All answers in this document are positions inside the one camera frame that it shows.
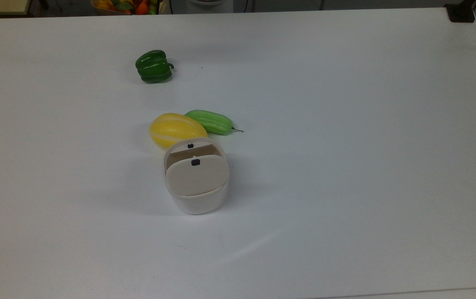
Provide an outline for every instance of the white table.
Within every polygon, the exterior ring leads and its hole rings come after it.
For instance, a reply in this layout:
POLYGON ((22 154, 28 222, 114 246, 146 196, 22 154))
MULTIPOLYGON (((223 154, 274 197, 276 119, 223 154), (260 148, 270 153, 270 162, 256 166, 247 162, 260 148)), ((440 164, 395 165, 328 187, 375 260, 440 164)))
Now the white table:
POLYGON ((476 288, 476 23, 444 8, 0 20, 0 298, 476 288), (166 51, 170 82, 134 61, 166 51), (174 206, 150 140, 199 108, 231 166, 174 206))

